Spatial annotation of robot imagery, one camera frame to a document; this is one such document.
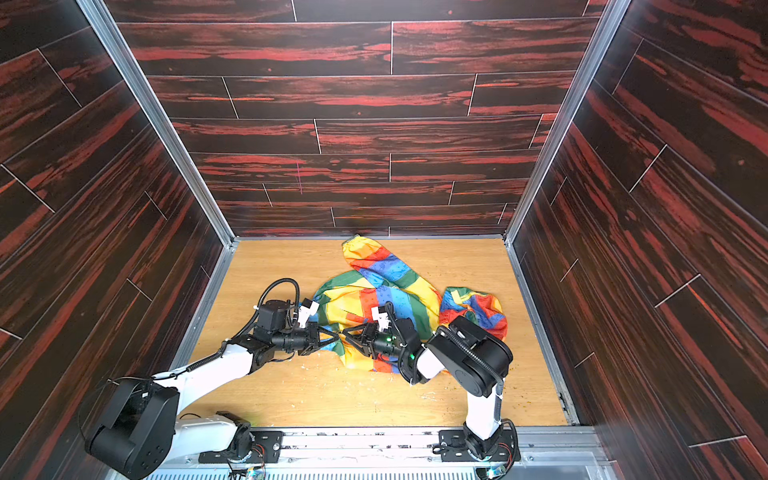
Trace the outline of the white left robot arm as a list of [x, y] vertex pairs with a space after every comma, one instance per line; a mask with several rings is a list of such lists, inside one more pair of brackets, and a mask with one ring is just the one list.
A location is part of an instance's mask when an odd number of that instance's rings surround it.
[[168, 460], [199, 454], [225, 462], [262, 460], [248, 421], [231, 413], [182, 418], [192, 403], [253, 374], [275, 354], [309, 355], [339, 338], [310, 316], [317, 303], [270, 300], [214, 353], [150, 377], [124, 377], [91, 432], [85, 451], [128, 479], [143, 479]]

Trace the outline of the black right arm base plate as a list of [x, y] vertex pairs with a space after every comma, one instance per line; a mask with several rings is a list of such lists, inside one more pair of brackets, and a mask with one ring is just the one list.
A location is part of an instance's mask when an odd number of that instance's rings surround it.
[[464, 425], [461, 429], [438, 432], [438, 441], [432, 453], [443, 462], [493, 461], [507, 466], [521, 460], [516, 426], [510, 419], [502, 419], [501, 425], [488, 439], [481, 439]]

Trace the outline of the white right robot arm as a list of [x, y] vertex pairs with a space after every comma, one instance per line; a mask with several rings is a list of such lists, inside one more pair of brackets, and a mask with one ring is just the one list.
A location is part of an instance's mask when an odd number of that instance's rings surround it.
[[503, 432], [501, 403], [513, 361], [509, 347], [463, 316], [440, 325], [432, 337], [420, 338], [413, 321], [395, 319], [385, 327], [368, 322], [342, 331], [346, 342], [371, 359], [392, 357], [411, 385], [423, 384], [445, 371], [466, 391], [463, 424], [468, 450], [478, 459], [495, 452]]

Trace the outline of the rainbow striped zip jacket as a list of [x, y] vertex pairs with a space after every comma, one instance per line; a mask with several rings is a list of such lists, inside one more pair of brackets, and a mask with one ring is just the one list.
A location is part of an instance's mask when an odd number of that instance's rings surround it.
[[356, 235], [342, 244], [350, 269], [319, 287], [317, 311], [308, 320], [339, 332], [374, 320], [373, 310], [390, 303], [396, 318], [411, 321], [425, 342], [440, 325], [462, 316], [500, 341], [508, 331], [499, 299], [466, 287], [440, 293], [379, 242]]

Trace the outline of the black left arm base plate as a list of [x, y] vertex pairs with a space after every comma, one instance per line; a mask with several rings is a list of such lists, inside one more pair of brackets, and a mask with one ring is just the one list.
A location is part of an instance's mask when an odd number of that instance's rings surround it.
[[279, 461], [284, 432], [279, 430], [255, 430], [235, 435], [230, 445], [222, 451], [202, 452], [201, 464], [276, 464]]

